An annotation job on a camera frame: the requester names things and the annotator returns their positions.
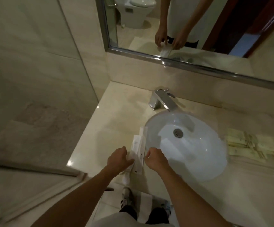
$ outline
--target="mirror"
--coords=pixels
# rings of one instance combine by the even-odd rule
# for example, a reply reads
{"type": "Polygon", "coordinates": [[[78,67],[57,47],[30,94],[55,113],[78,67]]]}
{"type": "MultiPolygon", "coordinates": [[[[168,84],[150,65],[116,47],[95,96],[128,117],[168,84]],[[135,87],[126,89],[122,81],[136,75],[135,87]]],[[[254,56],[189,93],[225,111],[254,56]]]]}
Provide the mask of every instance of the mirror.
{"type": "Polygon", "coordinates": [[[274,82],[274,0],[103,2],[112,47],[274,82]]]}

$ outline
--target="chrome faucet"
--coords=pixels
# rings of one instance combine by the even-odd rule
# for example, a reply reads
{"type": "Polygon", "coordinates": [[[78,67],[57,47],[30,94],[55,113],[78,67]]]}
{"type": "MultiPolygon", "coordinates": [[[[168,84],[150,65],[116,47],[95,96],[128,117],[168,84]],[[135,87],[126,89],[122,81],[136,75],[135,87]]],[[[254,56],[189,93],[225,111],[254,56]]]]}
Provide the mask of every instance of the chrome faucet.
{"type": "Polygon", "coordinates": [[[156,110],[162,104],[168,111],[174,111],[178,106],[169,96],[175,98],[174,95],[168,93],[168,89],[153,91],[149,102],[150,107],[156,110]]]}

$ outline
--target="hand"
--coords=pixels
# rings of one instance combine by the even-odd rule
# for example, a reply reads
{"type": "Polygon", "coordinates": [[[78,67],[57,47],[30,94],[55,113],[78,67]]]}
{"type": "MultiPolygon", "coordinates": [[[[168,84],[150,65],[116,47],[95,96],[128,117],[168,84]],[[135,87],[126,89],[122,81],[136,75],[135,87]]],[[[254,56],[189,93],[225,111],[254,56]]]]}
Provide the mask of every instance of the hand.
{"type": "Polygon", "coordinates": [[[168,43],[168,30],[165,26],[160,26],[155,35],[155,44],[161,47],[161,41],[164,39],[165,45],[168,43]]]}
{"type": "Polygon", "coordinates": [[[144,157],[144,162],[150,169],[156,171],[158,174],[163,169],[170,168],[169,162],[162,153],[162,151],[155,147],[151,147],[149,149],[146,156],[144,157]]]}
{"type": "Polygon", "coordinates": [[[126,168],[134,163],[134,159],[126,160],[126,147],[123,146],[115,150],[111,156],[108,158],[108,163],[105,167],[106,171],[110,173],[113,177],[116,177],[126,168]]]}
{"type": "Polygon", "coordinates": [[[179,50],[181,48],[184,47],[186,40],[188,39],[188,35],[190,34],[190,30],[187,30],[185,28],[183,28],[179,34],[177,35],[177,37],[174,39],[172,46],[173,46],[173,50],[179,50]]]}

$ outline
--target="person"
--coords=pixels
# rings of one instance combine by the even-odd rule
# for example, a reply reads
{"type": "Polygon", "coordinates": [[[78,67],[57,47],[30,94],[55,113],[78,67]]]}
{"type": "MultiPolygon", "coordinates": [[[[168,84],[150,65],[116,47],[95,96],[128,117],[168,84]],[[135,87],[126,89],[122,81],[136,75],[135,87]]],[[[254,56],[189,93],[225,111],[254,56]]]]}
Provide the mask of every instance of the person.
{"type": "MultiPolygon", "coordinates": [[[[99,174],[53,205],[32,227],[85,227],[111,180],[133,164],[134,160],[127,160],[126,156],[125,147],[115,150],[99,174]]],[[[150,148],[144,161],[163,180],[180,227],[230,227],[230,224],[213,207],[172,170],[160,149],[150,148]]],[[[124,191],[120,212],[93,222],[92,227],[142,227],[147,224],[159,224],[157,226],[160,227],[172,226],[169,224],[166,211],[161,207],[151,212],[147,224],[138,223],[136,211],[132,206],[131,191],[128,188],[125,188],[124,191]]]]}
{"type": "Polygon", "coordinates": [[[160,23],[155,43],[172,44],[173,50],[183,46],[197,48],[205,27],[203,15],[213,0],[161,0],[160,23]]]}

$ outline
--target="mirror frame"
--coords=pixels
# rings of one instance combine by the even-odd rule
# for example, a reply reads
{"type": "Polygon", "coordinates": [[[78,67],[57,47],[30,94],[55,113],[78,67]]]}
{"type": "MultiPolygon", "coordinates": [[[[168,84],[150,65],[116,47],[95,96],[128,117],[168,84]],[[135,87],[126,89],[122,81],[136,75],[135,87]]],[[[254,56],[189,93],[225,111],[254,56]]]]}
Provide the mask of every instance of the mirror frame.
{"type": "Polygon", "coordinates": [[[250,84],[250,85],[274,90],[274,82],[269,80],[263,80],[263,79],[258,79],[251,76],[245,76],[242,74],[224,71],[217,68],[210,68],[210,67],[201,66],[197,64],[174,61],[164,57],[149,55],[145,53],[140,53],[140,52],[112,46],[109,40],[109,31],[108,31],[108,25],[107,25],[106,14],[105,14],[104,0],[95,0],[95,1],[97,6],[97,13],[99,17],[104,49],[106,52],[114,53],[114,54],[125,56],[125,57],[130,57],[130,58],[134,58],[142,61],[148,61],[148,62],[152,62],[152,63],[164,65],[164,66],[169,66],[173,68],[179,68],[182,70],[196,72],[196,73],[213,76],[221,79],[232,80],[232,81],[240,82],[243,84],[250,84]]]}

